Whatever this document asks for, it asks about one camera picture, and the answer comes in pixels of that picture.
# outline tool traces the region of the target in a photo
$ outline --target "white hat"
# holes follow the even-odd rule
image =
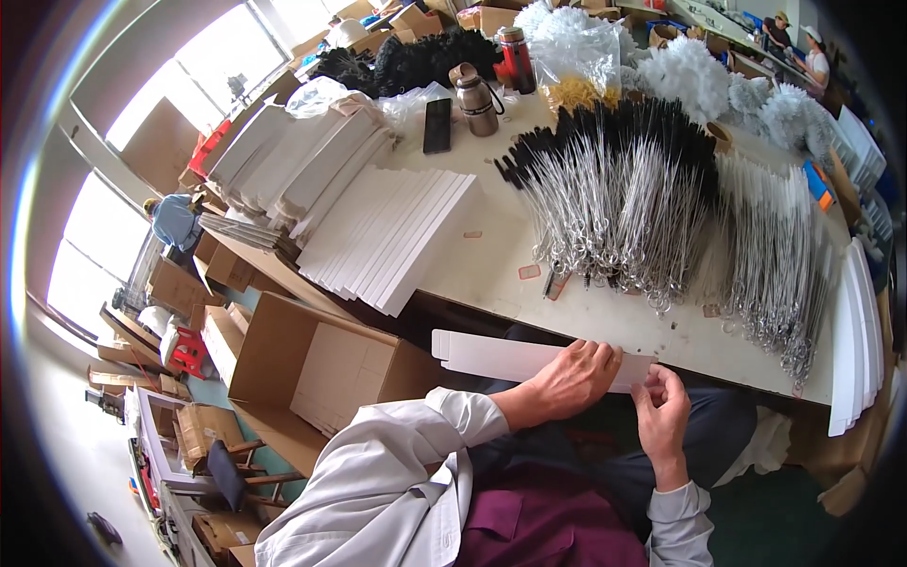
[[[803,31],[807,32],[813,39],[815,39],[815,41],[817,41],[817,42],[819,42],[819,43],[822,42],[822,36],[819,35],[819,31],[816,30],[816,29],[815,29],[814,27],[812,27],[811,25],[801,25],[801,26],[800,26],[800,29],[802,29]]]

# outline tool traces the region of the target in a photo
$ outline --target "blue shirt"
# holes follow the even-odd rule
[[[164,244],[186,251],[195,244],[201,227],[199,218],[189,210],[191,195],[167,195],[154,211],[151,230]]]

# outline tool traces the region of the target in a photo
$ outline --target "smartphone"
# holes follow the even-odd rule
[[[425,105],[425,155],[451,150],[451,103],[450,99],[439,99]]]

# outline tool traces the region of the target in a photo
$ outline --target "red thermos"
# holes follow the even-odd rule
[[[526,38],[519,27],[502,27],[498,30],[504,50],[504,64],[513,81],[513,88],[520,94],[535,92],[535,74],[529,61]]]

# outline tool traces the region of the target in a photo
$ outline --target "red plastic stool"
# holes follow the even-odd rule
[[[208,354],[208,349],[201,340],[201,333],[185,327],[176,327],[176,331],[180,338],[177,339],[176,347],[173,348],[170,363],[184,372],[204,380],[205,376],[201,373],[201,361]]]

